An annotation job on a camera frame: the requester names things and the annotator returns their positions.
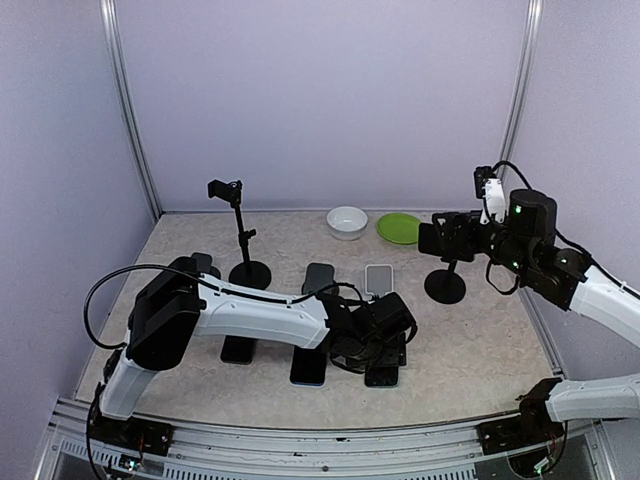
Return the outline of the short black pole phone stand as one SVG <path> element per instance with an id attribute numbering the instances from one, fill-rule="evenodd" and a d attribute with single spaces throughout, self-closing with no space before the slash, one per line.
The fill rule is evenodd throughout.
<path id="1" fill-rule="evenodd" d="M 446 269 L 434 270 L 425 278 L 424 290 L 435 302 L 453 305 L 464 299 L 466 284 L 456 272 L 457 263 L 457 260 L 447 261 Z"/>

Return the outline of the blue edged black phone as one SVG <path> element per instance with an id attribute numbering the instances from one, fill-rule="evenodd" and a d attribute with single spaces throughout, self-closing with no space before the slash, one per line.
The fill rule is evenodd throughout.
<path id="1" fill-rule="evenodd" d="M 320 387 L 326 377 L 327 355 L 324 352 L 295 349 L 289 380 L 294 385 Z"/>

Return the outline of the dark round base phone stand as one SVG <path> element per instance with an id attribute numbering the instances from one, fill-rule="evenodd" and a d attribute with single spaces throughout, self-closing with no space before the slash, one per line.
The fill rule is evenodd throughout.
<path id="1" fill-rule="evenodd" d="M 334 280 L 335 268 L 326 263 L 309 263 L 306 268 L 305 279 L 301 287 L 303 295 L 321 290 L 324 294 L 336 295 L 338 287 Z"/>

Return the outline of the purple edged black phone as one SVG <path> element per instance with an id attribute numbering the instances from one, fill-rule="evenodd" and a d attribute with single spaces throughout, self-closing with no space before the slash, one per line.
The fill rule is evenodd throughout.
<path id="1" fill-rule="evenodd" d="M 255 339 L 226 336 L 223 341 L 220 360 L 228 364 L 249 365 L 253 361 L 255 349 Z"/>

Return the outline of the tall black pole phone stand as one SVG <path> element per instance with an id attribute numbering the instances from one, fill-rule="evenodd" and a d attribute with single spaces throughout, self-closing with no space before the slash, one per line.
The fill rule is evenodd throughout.
<path id="1" fill-rule="evenodd" d="M 242 188 L 243 184 L 240 180 L 226 183 L 214 179 L 207 185 L 208 197 L 210 199 L 218 198 L 227 202 L 234 211 L 236 219 L 242 262 L 232 268 L 229 273 L 229 282 L 235 285 L 265 290 L 271 283 L 271 270 L 266 264 L 252 260 L 250 257 L 249 241 L 256 235 L 257 231 L 255 229 L 245 229 L 241 210 Z"/>

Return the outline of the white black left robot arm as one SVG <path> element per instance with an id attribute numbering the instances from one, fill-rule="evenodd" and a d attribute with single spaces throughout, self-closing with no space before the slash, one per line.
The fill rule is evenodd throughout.
<path id="1" fill-rule="evenodd" d="M 365 373 L 391 347 L 403 347 L 418 326 L 395 292 L 366 300 L 340 296 L 329 280 L 295 296 L 224 281 L 195 257 L 154 265 L 157 276 L 135 297 L 117 359 L 104 372 L 99 424 L 121 445 L 133 443 L 138 400 L 162 372 L 177 367 L 195 336 L 234 336 L 321 351 L 343 369 Z"/>

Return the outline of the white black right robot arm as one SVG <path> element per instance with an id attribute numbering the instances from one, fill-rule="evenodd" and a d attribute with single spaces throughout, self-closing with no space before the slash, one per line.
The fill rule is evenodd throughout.
<path id="1" fill-rule="evenodd" d="M 418 249 L 444 261 L 471 262 L 484 254 L 561 310 L 604 326 L 627 342 L 639 343 L 639 294 L 613 280 L 587 253 L 556 246 L 557 203 L 533 189 L 516 189 L 500 200 L 500 213 L 436 213 L 418 228 Z M 539 381 L 520 401 L 511 426 L 523 444 L 535 442 L 551 423 L 578 419 L 636 418 L 639 377 Z"/>

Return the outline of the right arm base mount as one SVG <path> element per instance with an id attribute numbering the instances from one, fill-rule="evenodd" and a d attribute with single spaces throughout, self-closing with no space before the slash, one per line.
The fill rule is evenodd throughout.
<path id="1" fill-rule="evenodd" d="M 536 445 L 564 435 L 562 423 L 544 423 L 535 426 L 520 415 L 480 423 L 476 427 L 484 455 L 517 450 Z"/>

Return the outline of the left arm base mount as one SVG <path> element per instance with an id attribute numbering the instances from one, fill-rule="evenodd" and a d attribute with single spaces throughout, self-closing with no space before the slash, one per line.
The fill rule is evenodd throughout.
<path id="1" fill-rule="evenodd" d="M 126 421 L 99 417 L 91 420 L 89 438 L 143 454 L 168 455 L 174 427 L 168 423 L 131 417 Z"/>

